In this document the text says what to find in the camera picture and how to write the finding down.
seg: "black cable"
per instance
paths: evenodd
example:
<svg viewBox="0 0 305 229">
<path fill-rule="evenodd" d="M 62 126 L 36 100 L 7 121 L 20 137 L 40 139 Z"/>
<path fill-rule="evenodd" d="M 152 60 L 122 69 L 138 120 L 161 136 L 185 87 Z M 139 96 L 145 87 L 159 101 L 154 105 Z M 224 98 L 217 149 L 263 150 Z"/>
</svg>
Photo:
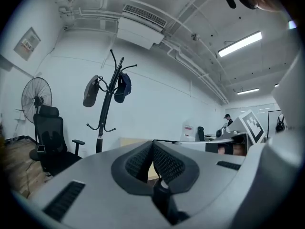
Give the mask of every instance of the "black cable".
<svg viewBox="0 0 305 229">
<path fill-rule="evenodd" d="M 123 70 L 126 70 L 127 68 L 131 68 L 131 67 L 137 67 L 137 66 L 138 66 L 138 65 L 137 65 L 137 64 L 135 64 L 135 65 L 132 65 L 132 66 L 125 67 L 125 68 L 121 69 L 121 72 L 122 72 Z"/>
<path fill-rule="evenodd" d="M 35 160 L 33 160 L 31 163 L 30 163 L 30 165 L 29 165 L 29 167 L 27 167 L 26 168 L 26 170 L 25 170 L 25 174 L 27 175 L 27 187 L 28 187 L 28 195 L 27 195 L 27 198 L 29 197 L 29 195 L 30 195 L 30 187 L 29 187 L 29 176 L 28 176 L 28 169 L 30 168 L 30 166 L 33 164 L 35 162 Z"/>
</svg>

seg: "fan guard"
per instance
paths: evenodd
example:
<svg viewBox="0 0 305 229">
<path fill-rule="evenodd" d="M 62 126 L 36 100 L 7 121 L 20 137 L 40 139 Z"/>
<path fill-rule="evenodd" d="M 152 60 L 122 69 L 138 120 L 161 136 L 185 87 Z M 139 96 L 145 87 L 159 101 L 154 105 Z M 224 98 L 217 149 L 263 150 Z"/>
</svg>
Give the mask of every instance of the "fan guard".
<svg viewBox="0 0 305 229">
<path fill-rule="evenodd" d="M 34 114 L 41 105 L 52 106 L 52 92 L 49 84 L 41 77 L 30 80 L 23 89 L 21 106 L 25 117 L 34 123 Z"/>
</svg>

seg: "baseball cap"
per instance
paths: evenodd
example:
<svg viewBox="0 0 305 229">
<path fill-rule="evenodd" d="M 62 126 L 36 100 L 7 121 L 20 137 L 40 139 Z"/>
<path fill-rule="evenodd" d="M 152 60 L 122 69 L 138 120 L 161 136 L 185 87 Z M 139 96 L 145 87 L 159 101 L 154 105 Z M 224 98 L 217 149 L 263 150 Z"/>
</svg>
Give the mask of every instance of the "baseball cap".
<svg viewBox="0 0 305 229">
<path fill-rule="evenodd" d="M 82 105 L 85 107 L 92 107 L 95 104 L 96 95 L 99 91 L 99 84 L 97 82 L 98 78 L 98 75 L 93 76 L 86 86 L 84 100 L 82 102 Z"/>
<path fill-rule="evenodd" d="M 132 82 L 128 74 L 120 73 L 118 89 L 115 92 L 114 99 L 118 103 L 123 103 L 125 97 L 132 91 Z"/>
</svg>

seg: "black mesh office chair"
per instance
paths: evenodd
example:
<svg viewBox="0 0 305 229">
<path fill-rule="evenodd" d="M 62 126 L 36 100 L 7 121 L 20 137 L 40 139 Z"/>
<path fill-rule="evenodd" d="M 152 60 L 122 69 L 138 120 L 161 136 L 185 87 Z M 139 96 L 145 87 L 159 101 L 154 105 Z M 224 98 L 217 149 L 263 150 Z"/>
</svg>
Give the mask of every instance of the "black mesh office chair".
<svg viewBox="0 0 305 229">
<path fill-rule="evenodd" d="M 204 128 L 202 126 L 198 127 L 198 136 L 199 136 L 199 141 L 204 142 Z"/>
<path fill-rule="evenodd" d="M 63 119 L 59 117 L 57 108 L 42 105 L 39 114 L 34 115 L 34 124 L 39 144 L 45 146 L 45 151 L 39 153 L 45 172 L 55 176 L 81 159 L 78 156 L 79 145 L 85 143 L 72 140 L 76 143 L 75 154 L 67 151 L 63 137 Z"/>
</svg>

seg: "mesh panel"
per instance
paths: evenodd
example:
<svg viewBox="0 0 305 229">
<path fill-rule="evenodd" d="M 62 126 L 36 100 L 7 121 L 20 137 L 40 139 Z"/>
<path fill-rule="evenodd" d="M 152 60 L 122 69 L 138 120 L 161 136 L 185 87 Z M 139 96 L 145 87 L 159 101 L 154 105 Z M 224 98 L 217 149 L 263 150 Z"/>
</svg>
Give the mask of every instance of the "mesh panel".
<svg viewBox="0 0 305 229">
<path fill-rule="evenodd" d="M 67 151 L 62 133 L 63 119 L 61 117 L 44 117 L 35 114 L 34 123 L 39 143 L 46 146 L 48 155 Z"/>
<path fill-rule="evenodd" d="M 154 147 L 153 156 L 153 164 L 166 184 L 177 178 L 185 170 L 185 165 L 181 160 L 157 146 Z"/>
<path fill-rule="evenodd" d="M 152 164 L 152 152 L 153 149 L 147 147 L 129 158 L 126 163 L 127 172 L 133 177 L 147 182 L 148 169 Z"/>
</svg>

